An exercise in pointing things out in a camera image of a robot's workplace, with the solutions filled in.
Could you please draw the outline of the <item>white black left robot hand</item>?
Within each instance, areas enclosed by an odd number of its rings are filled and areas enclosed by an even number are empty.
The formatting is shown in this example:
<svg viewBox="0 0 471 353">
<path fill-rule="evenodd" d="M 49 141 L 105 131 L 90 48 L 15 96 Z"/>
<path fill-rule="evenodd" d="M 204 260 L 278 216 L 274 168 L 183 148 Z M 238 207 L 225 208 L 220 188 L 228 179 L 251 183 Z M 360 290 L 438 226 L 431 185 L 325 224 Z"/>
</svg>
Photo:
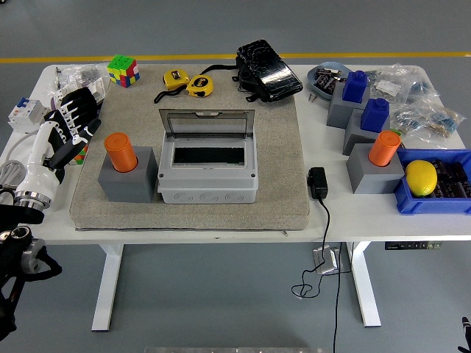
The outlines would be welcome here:
<svg viewBox="0 0 471 353">
<path fill-rule="evenodd" d="M 98 104 L 88 88 L 64 96 L 62 104 L 47 113 L 40 125 L 15 202 L 52 202 L 65 166 L 91 141 L 100 124 Z"/>
</svg>

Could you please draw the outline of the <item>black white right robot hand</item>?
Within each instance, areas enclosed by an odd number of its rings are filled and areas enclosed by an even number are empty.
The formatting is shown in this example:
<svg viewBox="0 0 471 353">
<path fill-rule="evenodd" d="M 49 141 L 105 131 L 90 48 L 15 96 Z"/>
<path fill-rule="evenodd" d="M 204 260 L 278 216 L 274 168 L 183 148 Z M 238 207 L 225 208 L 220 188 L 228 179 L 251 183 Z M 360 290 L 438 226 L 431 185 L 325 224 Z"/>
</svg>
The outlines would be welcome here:
<svg viewBox="0 0 471 353">
<path fill-rule="evenodd" d="M 462 322 L 462 326 L 463 326 L 463 330 L 464 330 L 464 338 L 465 338 L 465 341 L 467 343 L 467 347 L 458 346 L 457 349 L 461 353 L 470 353 L 470 350 L 471 350 L 471 324 L 470 324 L 470 320 L 468 319 L 468 317 L 464 316 L 461 319 L 461 322 Z"/>
</svg>

